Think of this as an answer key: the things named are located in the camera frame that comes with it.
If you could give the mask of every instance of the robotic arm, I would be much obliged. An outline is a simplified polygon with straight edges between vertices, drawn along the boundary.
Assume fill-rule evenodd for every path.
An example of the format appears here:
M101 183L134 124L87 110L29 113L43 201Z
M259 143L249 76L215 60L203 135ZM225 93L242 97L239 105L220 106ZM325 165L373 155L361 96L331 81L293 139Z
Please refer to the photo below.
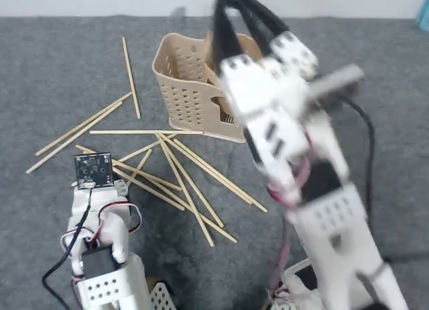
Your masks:
M129 251L128 235L139 229L142 218L138 207L127 199L125 182L113 178L110 153L75 156L75 165L78 186L68 230L60 243L65 250L63 258L68 257L72 265L72 286L78 291L75 295L80 306L85 310L175 310L163 282L157 282L149 293L143 262ZM133 227L132 208L139 216ZM45 274L43 282L69 309L46 282L62 259Z
M225 13L230 6L241 12L265 56L258 63L238 43ZM389 310L407 310L368 228L328 115L314 109L323 97L361 79L362 70L352 65L311 81L317 58L266 7L256 0L217 0L214 12L214 60L221 87L271 195L287 208L324 306L360 309L349 301L357 282ZM259 29L261 22L268 23L268 37Z

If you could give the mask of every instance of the motion blur robot arm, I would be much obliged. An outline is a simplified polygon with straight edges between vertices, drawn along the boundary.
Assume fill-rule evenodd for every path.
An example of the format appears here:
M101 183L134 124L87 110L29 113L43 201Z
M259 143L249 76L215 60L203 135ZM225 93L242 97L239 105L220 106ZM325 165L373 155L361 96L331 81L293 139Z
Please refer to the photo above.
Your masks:
M241 49L227 7L241 12L264 55L258 63ZM361 309L371 301L407 310L374 243L328 115L318 107L319 100L360 80L362 70L351 65L313 81L317 58L265 6L256 0L217 0L214 12L221 87L270 193L287 207L324 306ZM371 298L350 302L356 282Z

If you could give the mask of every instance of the white wall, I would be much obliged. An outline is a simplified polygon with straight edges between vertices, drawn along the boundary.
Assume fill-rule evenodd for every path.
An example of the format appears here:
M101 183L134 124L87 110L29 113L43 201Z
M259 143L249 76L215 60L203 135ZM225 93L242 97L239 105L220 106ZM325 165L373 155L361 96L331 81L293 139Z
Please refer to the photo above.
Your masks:
M414 18L424 0L260 0L284 17ZM189 16L210 15L213 0L0 0L0 16L165 16L185 6Z

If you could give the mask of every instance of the gray carpet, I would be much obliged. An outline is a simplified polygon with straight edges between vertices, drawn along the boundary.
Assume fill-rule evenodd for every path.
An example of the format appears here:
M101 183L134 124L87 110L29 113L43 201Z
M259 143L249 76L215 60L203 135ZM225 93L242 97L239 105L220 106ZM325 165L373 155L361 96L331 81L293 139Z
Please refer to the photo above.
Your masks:
M324 71L356 62L366 72L356 101L372 115L377 129L374 212L380 250L429 249L429 35L412 21L294 19L288 23L319 57ZM151 71L156 48L168 32L203 37L209 26L207 18L0 19L0 308L59 309L40 278L61 255L59 237L72 202L72 155L78 150L69 146L26 175L25 170L37 161L34 152L129 91L122 35L127 37L143 119L136 120L128 101L96 129L168 127ZM365 125L348 107L334 113L333 123L363 193ZM181 138L269 212L248 206L179 156L239 243L212 231L216 246L209 248L190 213L132 187L131 199L143 212L144 226L131 236L131 249L143 258L148 276L167 278L182 309L259 309L280 250L281 209L265 192L263 177L245 145L202 136ZM121 157L153 140L86 134L76 143ZM159 149L147 170L174 180ZM292 235L291 264L303 257ZM427 309L428 263L398 265L394 270L409 304ZM70 267L65 264L50 282L75 306L69 278Z

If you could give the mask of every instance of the beige plastic basket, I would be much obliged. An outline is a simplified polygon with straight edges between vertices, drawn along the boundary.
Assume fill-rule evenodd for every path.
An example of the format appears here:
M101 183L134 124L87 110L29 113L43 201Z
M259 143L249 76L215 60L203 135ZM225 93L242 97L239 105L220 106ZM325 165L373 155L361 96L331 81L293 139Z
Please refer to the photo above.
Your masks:
M152 70L166 102L170 125L244 142L242 129L231 115L216 74L204 63L205 58L211 58L206 54L210 52L208 45L206 40L176 33L161 41Z

